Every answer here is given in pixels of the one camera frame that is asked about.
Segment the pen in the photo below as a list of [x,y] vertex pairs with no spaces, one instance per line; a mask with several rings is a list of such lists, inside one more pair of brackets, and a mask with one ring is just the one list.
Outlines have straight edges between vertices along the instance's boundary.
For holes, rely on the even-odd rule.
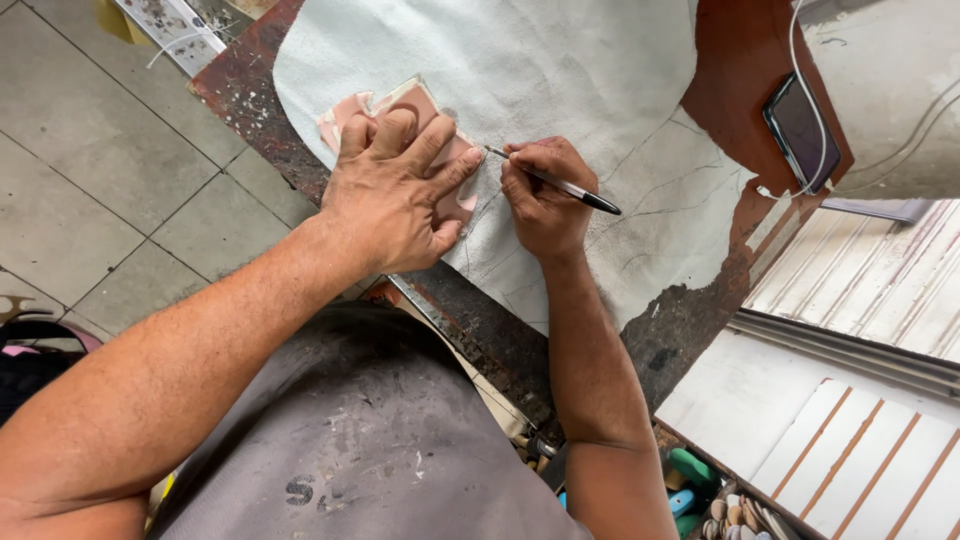
[[[484,145],[484,148],[486,148],[487,150],[493,152],[494,154],[497,154],[498,156],[500,156],[500,157],[503,158],[504,160],[508,160],[508,159],[510,158],[510,156],[509,156],[508,154],[506,154],[505,152],[501,152],[500,150],[497,150],[496,148],[493,148],[493,147],[490,146],[489,144],[485,144],[485,145]],[[538,170],[538,169],[529,169],[529,168],[526,168],[526,167],[523,167],[523,170],[524,170],[527,174],[531,174],[531,175],[533,175],[533,176],[536,176],[537,178],[543,180],[544,182],[548,182],[548,183],[550,183],[550,184],[553,184],[553,185],[555,185],[557,188],[562,189],[563,191],[566,191],[566,192],[569,193],[570,195],[573,195],[574,197],[576,197],[577,199],[579,199],[581,203],[583,203],[583,204],[585,204],[585,205],[587,205],[587,206],[589,206],[589,207],[594,207],[595,209],[603,210],[604,212],[608,212],[608,213],[611,213],[611,214],[613,214],[613,215],[620,215],[620,214],[623,213],[623,212],[620,211],[620,209],[617,208],[613,203],[611,203],[610,201],[604,199],[604,198],[601,197],[600,195],[597,195],[596,193],[590,193],[589,191],[583,189],[582,187],[578,187],[578,186],[576,186],[576,185],[574,185],[574,184],[571,184],[570,182],[567,182],[566,180],[561,180],[561,179],[553,176],[552,174],[550,174],[550,173],[548,173],[548,172],[540,171],[540,170]]]

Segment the stained workbench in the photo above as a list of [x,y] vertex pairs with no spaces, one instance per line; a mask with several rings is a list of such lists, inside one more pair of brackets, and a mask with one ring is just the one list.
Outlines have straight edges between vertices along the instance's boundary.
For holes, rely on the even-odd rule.
[[[191,89],[318,205],[329,170],[307,149],[287,120],[276,97],[272,73],[277,50],[302,3],[280,0],[198,74]],[[651,412],[723,329],[753,283],[826,197],[824,191],[775,205],[774,200],[756,193],[758,185],[774,193],[797,189],[796,178],[760,114],[767,97],[793,70],[787,47],[790,15],[787,0],[700,0],[697,71],[681,103],[728,156],[756,172],[757,177],[748,183],[736,206],[730,250],[714,282],[700,289],[664,289],[620,334]],[[799,31],[795,39],[801,70],[817,94],[844,155],[832,175],[836,183],[852,165],[852,153]],[[543,335],[443,262],[394,279],[545,439],[562,439],[550,397],[547,341]],[[657,305],[660,308],[655,317]]]

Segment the forearm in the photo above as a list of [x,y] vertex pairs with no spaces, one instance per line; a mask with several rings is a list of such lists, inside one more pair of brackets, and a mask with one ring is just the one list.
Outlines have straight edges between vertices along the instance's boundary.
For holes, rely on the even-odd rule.
[[570,441],[651,450],[636,371],[583,252],[542,262],[550,313],[550,385]]
[[24,517],[63,512],[148,489],[176,467],[269,354],[364,275],[326,227],[321,216],[304,223],[37,393],[0,430],[4,496]]

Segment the phone screen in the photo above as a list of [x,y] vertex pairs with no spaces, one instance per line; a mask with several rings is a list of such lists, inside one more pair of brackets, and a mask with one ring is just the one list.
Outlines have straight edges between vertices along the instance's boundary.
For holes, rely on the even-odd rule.
[[800,86],[800,80],[795,73],[791,73],[783,81],[774,96],[767,102],[764,111],[767,122],[777,138],[777,143],[787,159],[792,160],[791,166],[794,172],[798,177],[802,174],[802,177],[798,178],[801,187],[806,188],[809,185],[808,192],[816,193],[827,183],[827,178],[840,164],[840,149],[830,133],[829,126],[825,124],[827,156],[820,174],[814,179],[813,175],[820,164],[823,139],[820,136],[817,117],[814,116],[813,108],[806,99],[804,89]]

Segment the white cable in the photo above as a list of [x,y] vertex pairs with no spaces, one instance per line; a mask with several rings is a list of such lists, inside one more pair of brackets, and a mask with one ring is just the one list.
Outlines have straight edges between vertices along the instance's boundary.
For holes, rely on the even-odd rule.
[[[800,65],[797,63],[797,49],[793,46],[793,30],[797,25],[797,15],[800,13],[800,7],[804,4],[804,0],[797,0],[797,6],[793,9],[793,17],[790,18],[790,30],[788,34],[790,35],[790,60],[793,62],[793,70],[797,74],[797,81],[800,82],[800,88],[804,90],[804,95],[806,95],[806,100],[810,102],[810,108],[813,110],[813,115],[817,117],[817,124],[820,126],[820,140],[821,140],[821,153],[820,153],[820,164],[817,165],[817,172],[813,175],[812,182],[816,182],[817,178],[820,177],[820,173],[824,170],[824,162],[827,160],[827,127],[824,126],[824,118],[820,114],[820,110],[817,109],[817,102],[813,100],[813,94],[810,92],[810,88],[806,85],[806,79],[804,75],[800,72]],[[785,195],[783,197],[774,197],[770,190],[764,186],[760,186],[756,191],[763,195],[764,197],[769,197],[777,201],[789,200],[800,195],[812,195],[808,193],[810,189],[810,184],[801,185],[800,191],[794,193],[793,195]]]
[[191,37],[197,37],[197,36],[214,36],[214,37],[217,37],[217,35],[216,35],[217,32],[223,32],[224,30],[226,30],[227,28],[233,26],[234,24],[236,24],[236,23],[238,23],[238,22],[240,22],[240,21],[231,22],[231,23],[228,24],[227,26],[225,26],[225,27],[223,27],[223,28],[218,28],[218,29],[216,29],[216,30],[211,29],[209,26],[204,26],[204,28],[206,28],[209,32],[195,32],[195,33],[193,33],[193,34],[187,34],[186,36],[180,36],[180,37],[174,39],[173,41],[167,43],[166,45],[163,45],[163,46],[160,48],[159,52],[157,52],[157,53],[156,53],[156,56],[154,56],[154,59],[151,60],[150,63],[147,64],[147,69],[150,69],[151,67],[153,67],[153,66],[154,66],[154,62],[156,61],[156,59],[160,58],[160,55],[162,55],[163,53],[165,53],[165,52],[167,51],[167,49],[169,49],[170,47],[174,46],[175,44],[183,41],[184,39],[190,39]]

